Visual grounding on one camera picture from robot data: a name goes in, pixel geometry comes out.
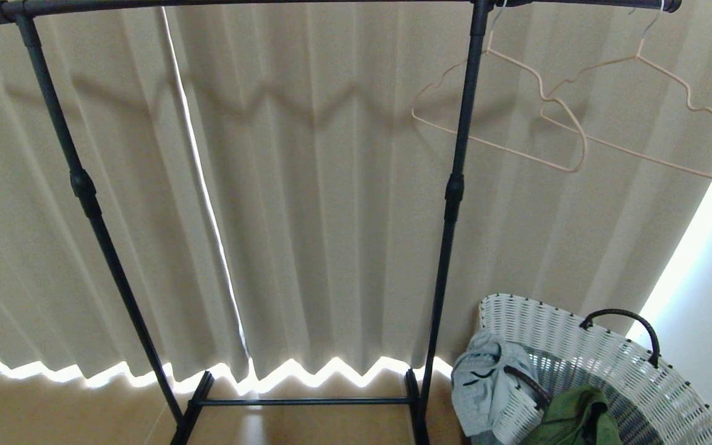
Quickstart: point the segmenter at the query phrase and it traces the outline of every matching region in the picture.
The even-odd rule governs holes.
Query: floor
[[[461,444],[463,437],[450,402],[449,380],[434,373],[428,430],[433,444]],[[340,375],[319,388],[294,378],[264,397],[395,396],[402,377],[384,371],[365,389]],[[178,396],[185,408],[190,394]],[[210,397],[237,397],[219,379]],[[0,375],[0,444],[82,443],[169,444],[175,424],[155,383],[134,388],[113,378],[100,388],[82,380],[54,383],[42,375],[16,380]],[[220,443],[413,444],[407,406],[207,407],[201,411],[190,444]]]

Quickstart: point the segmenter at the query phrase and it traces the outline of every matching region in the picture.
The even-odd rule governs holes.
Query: curtain
[[[309,372],[333,357],[359,372],[382,355],[419,366],[454,137],[413,122],[410,105],[464,58],[469,3],[166,14],[166,26],[160,11],[37,20],[162,358],[179,378],[217,362],[243,377],[247,357],[258,377],[288,358]],[[633,54],[654,16],[512,8],[494,48],[551,88]],[[644,54],[712,106],[712,2],[664,14]],[[462,79],[461,67],[418,113],[454,129]],[[472,134],[571,163],[577,139],[539,118],[535,88],[483,58]],[[687,112],[683,88],[661,74],[627,63],[559,94],[588,133],[712,171],[712,121]],[[590,149],[584,169],[566,175],[469,144],[440,357],[465,347],[488,293],[580,315],[644,304],[708,181]],[[0,360],[146,370],[12,26],[0,27]]]

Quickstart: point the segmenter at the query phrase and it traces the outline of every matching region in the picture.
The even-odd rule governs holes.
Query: pink wire hanger
[[[574,116],[573,112],[571,112],[571,110],[570,110],[570,108],[568,108],[567,104],[565,104],[565,102],[563,102],[561,99],[549,98],[548,96],[543,94],[542,76],[540,76],[540,73],[538,73],[536,70],[534,70],[534,68],[531,68],[531,67],[529,67],[529,65],[525,65],[525,63],[519,62],[516,59],[512,59],[511,57],[505,56],[505,54],[498,53],[497,51],[495,51],[494,49],[491,48],[491,43],[494,38],[494,26],[496,25],[498,18],[502,15],[502,12],[504,11],[506,5],[507,5],[507,0],[505,0],[502,7],[499,8],[499,11],[496,14],[496,17],[494,18],[494,22],[491,23],[491,31],[489,31],[489,33],[488,33],[488,45],[485,48],[485,50],[483,51],[483,54],[485,54],[486,56],[487,56],[487,54],[494,54],[494,56],[497,56],[498,58],[503,59],[506,62],[510,62],[513,65],[516,65],[517,67],[520,67],[523,70],[526,70],[529,73],[532,73],[537,78],[538,94],[540,94],[540,99],[542,99],[544,102],[556,102],[557,104],[561,105],[562,108],[565,109],[565,111],[567,112],[567,115],[570,116],[570,120],[573,121],[573,124],[576,126],[576,130],[573,130],[573,131],[576,132],[577,134],[581,135],[582,155],[581,155],[581,158],[579,159],[578,163],[576,164],[576,166],[566,167],[566,166],[560,166],[560,164],[552,163],[551,161],[546,161],[545,159],[542,159],[542,158],[537,158],[532,155],[527,155],[520,151],[513,150],[511,148],[507,148],[505,146],[498,145],[496,143],[486,141],[485,139],[482,139],[482,138],[476,138],[474,136],[469,136],[469,139],[472,139],[472,141],[476,141],[478,143],[485,144],[487,146],[492,146],[494,148],[504,150],[504,151],[506,151],[508,153],[512,153],[514,155],[518,155],[522,158],[529,159],[530,161],[536,161],[536,163],[544,164],[545,166],[555,168],[562,172],[568,172],[569,174],[571,174],[572,172],[577,172],[577,171],[579,171],[579,169],[582,168],[582,164],[584,164],[584,160],[587,157],[587,135],[584,132],[584,130],[582,129],[582,125],[579,123],[579,120],[576,119],[576,116]],[[430,125],[430,127],[434,127],[435,129],[443,130],[444,132],[451,133],[453,135],[457,135],[457,132],[455,132],[455,130],[447,129],[446,127],[441,127],[441,125],[434,124],[434,123],[427,121],[426,119],[423,119],[423,118],[419,117],[418,115],[416,115],[416,103],[417,103],[418,99],[421,97],[421,95],[423,95],[423,93],[425,91],[427,91],[428,88],[440,87],[441,84],[444,82],[444,77],[446,77],[446,75],[449,74],[450,71],[454,70],[457,67],[460,67],[460,65],[463,65],[464,63],[466,63],[465,60],[463,62],[452,65],[452,67],[450,67],[450,68],[447,68],[447,70],[444,71],[443,74],[441,74],[441,78],[438,80],[437,84],[431,83],[431,84],[427,85],[426,87],[422,88],[422,90],[419,91],[419,93],[417,93],[416,98],[413,99],[412,107],[410,108],[410,115],[412,115],[412,117],[414,119],[416,119],[416,121],[422,122],[423,124]]]
[[[582,74],[584,74],[586,71],[594,70],[595,68],[606,67],[606,66],[608,66],[608,65],[614,65],[614,64],[616,64],[616,63],[627,62],[627,61],[636,61],[636,60],[638,60],[639,62],[642,62],[642,63],[644,63],[645,65],[647,65],[648,67],[652,67],[652,68],[655,69],[656,71],[658,71],[658,72],[664,74],[665,76],[669,77],[670,79],[673,79],[673,80],[674,80],[675,82],[677,82],[678,84],[683,85],[683,87],[686,88],[686,107],[689,108],[689,111],[692,111],[692,112],[708,112],[708,113],[710,113],[710,114],[712,115],[712,108],[710,108],[710,107],[702,107],[702,108],[700,108],[700,109],[697,109],[697,108],[694,107],[694,105],[692,105],[692,87],[690,87],[690,85],[689,85],[688,82],[686,82],[684,79],[682,79],[682,78],[676,76],[675,74],[670,73],[669,71],[665,70],[665,68],[663,68],[663,67],[657,65],[655,62],[653,62],[653,61],[651,61],[651,60],[645,58],[644,56],[642,56],[642,47],[643,47],[644,44],[645,44],[645,37],[647,36],[648,31],[650,31],[650,28],[652,28],[653,25],[655,24],[655,22],[658,20],[658,17],[661,16],[661,12],[663,12],[663,10],[664,10],[664,0],[661,0],[661,9],[659,9],[658,14],[656,14],[655,19],[653,19],[653,21],[650,22],[649,25],[647,25],[647,28],[645,28],[644,33],[642,33],[642,39],[639,40],[639,47],[638,47],[638,49],[636,50],[636,54],[634,54],[633,56],[624,57],[624,58],[622,58],[622,59],[609,60],[608,62],[602,62],[602,63],[598,63],[597,65],[592,65],[591,67],[586,67],[586,68],[584,68],[583,70],[579,71],[579,73],[576,74],[576,77],[574,77],[574,78],[572,78],[572,79],[565,79],[565,80],[559,82],[559,84],[557,84],[556,87],[554,87],[553,90],[551,90],[551,92],[549,92],[549,94],[553,94],[554,92],[556,92],[556,90],[557,90],[559,87],[561,87],[563,84],[565,84],[565,83],[574,83],[574,82],[576,82],[576,81],[579,79],[579,77],[580,77]],[[543,113],[543,109],[544,109],[544,108],[545,108],[545,104],[543,104],[543,105],[540,106],[540,116],[541,116],[542,118],[546,119],[546,121],[551,122],[552,124],[559,125],[559,126],[562,127],[563,129],[570,130],[571,132],[579,133],[579,134],[582,133],[581,127],[577,127],[577,129],[573,129],[573,127],[568,127],[568,126],[566,126],[565,124],[560,124],[559,122],[554,121],[554,119],[552,119],[552,118],[546,116],[545,113]],[[597,143],[601,143],[601,144],[603,144],[603,145],[605,145],[605,146],[610,146],[610,147],[613,148],[613,149],[620,150],[621,152],[627,153],[628,155],[633,155],[633,156],[636,156],[636,157],[638,157],[638,158],[646,159],[647,161],[652,161],[653,163],[662,164],[662,166],[672,167],[673,169],[678,169],[678,170],[683,171],[683,172],[689,172],[689,174],[695,174],[695,175],[698,175],[698,176],[700,176],[700,177],[706,177],[706,178],[708,178],[708,179],[712,179],[712,174],[707,174],[707,172],[700,172],[700,171],[698,171],[698,170],[689,169],[689,167],[678,166],[678,164],[673,164],[673,163],[670,163],[669,161],[664,161],[663,159],[653,158],[653,157],[651,157],[651,156],[644,155],[644,154],[639,153],[639,152],[636,152],[636,151],[628,150],[628,149],[626,149],[626,148],[624,148],[624,147],[621,147],[621,146],[618,146],[618,145],[616,145],[616,144],[613,144],[613,143],[604,141],[603,139],[599,139],[599,138],[596,138],[596,137],[594,137],[594,136],[587,135],[587,138],[589,138],[590,140],[596,141]]]

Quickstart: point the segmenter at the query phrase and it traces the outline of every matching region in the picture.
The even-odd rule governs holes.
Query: wicker basket
[[[653,351],[598,326],[606,313],[632,316],[650,333]],[[480,304],[480,324],[522,345],[545,391],[559,394],[581,385],[601,388],[625,445],[712,444],[712,413],[700,395],[660,355],[650,324],[635,313],[601,310],[587,318],[542,302],[497,294]],[[543,407],[520,387],[494,429],[495,439],[519,443],[543,417]]]

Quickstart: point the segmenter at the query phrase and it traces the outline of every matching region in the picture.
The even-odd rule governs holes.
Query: green cloth
[[[607,411],[606,395],[593,386],[562,392],[522,445],[622,445],[617,422]]]

